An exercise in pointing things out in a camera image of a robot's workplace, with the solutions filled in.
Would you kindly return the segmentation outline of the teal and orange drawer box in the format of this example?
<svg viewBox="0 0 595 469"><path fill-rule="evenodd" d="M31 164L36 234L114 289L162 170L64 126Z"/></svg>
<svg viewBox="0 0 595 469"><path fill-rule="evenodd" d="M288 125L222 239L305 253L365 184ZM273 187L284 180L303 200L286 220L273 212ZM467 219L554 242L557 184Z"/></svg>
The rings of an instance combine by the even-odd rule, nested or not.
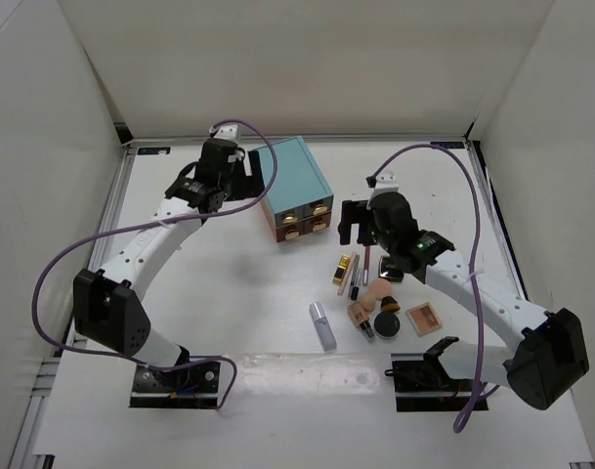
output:
<svg viewBox="0 0 595 469"><path fill-rule="evenodd" d="M261 202L277 243L329 228L334 194L301 136L255 149L264 184Z"/></svg>

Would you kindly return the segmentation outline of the beige foundation bottle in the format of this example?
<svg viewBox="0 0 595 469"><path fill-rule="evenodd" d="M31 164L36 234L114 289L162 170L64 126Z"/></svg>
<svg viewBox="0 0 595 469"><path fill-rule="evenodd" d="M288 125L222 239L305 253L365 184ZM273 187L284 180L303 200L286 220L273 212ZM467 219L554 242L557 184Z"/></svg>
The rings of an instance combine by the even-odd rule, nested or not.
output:
<svg viewBox="0 0 595 469"><path fill-rule="evenodd" d="M347 314L354 326L361 331L363 336L368 341L372 341L375 334L371 327L366 309L360 303L356 302L347 308Z"/></svg>

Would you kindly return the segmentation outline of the lavender lipstick tube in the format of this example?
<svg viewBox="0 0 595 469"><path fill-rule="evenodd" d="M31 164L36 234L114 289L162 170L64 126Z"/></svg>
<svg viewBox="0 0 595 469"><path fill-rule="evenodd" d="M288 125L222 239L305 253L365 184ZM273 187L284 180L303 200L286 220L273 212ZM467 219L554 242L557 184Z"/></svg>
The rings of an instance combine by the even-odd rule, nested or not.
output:
<svg viewBox="0 0 595 469"><path fill-rule="evenodd" d="M335 350L337 342L322 304L320 302L311 303L309 312L322 348L326 352Z"/></svg>

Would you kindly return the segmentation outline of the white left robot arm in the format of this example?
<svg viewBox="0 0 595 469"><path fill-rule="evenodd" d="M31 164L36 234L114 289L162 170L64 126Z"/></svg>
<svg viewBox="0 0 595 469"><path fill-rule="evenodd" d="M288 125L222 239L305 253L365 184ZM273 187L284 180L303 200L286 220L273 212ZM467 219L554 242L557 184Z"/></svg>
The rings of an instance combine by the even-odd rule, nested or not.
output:
<svg viewBox="0 0 595 469"><path fill-rule="evenodd" d="M132 240L96 271L73 281L75 330L126 358L152 365L156 381L178 391L190 380L189 351L152 328L142 300L161 268L227 201L260 195L259 160L244 165L245 151L234 125L215 130L199 160L185 166L152 216L153 227Z"/></svg>

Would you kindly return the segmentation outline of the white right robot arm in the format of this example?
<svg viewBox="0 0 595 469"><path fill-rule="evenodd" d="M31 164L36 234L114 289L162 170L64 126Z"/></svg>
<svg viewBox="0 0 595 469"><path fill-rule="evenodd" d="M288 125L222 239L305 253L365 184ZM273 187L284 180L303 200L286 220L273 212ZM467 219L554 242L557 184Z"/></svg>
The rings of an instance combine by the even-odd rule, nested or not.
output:
<svg viewBox="0 0 595 469"><path fill-rule="evenodd" d="M409 203L398 192L372 200L345 200L338 227L340 242L357 226L361 245L378 245L406 275L443 293L502 341L486 346L483 359L475 345L448 336L423 355L423 378L443 391L456 380L481 379L511 389L527 405L546 410L589 370L579 318L568 309L556 313L535 305L483 274L474 273L446 238L419 229Z"/></svg>

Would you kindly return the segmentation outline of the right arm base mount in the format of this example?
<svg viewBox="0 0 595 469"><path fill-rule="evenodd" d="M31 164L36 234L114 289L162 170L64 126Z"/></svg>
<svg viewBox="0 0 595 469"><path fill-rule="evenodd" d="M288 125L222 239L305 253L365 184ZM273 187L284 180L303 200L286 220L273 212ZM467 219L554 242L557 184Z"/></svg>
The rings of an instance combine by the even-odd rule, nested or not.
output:
<svg viewBox="0 0 595 469"><path fill-rule="evenodd" d="M393 381L399 413L462 410L471 396L473 385L471 379L434 377L423 361L392 361L384 376Z"/></svg>

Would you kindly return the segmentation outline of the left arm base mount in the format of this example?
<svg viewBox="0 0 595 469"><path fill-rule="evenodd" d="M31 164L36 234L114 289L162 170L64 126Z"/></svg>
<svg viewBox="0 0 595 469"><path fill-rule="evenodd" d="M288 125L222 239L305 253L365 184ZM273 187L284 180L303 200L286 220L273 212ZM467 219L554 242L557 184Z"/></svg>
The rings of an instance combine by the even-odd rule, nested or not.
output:
<svg viewBox="0 0 595 469"><path fill-rule="evenodd" d="M130 408L214 409L219 403L221 364L203 362L181 371L135 368Z"/></svg>

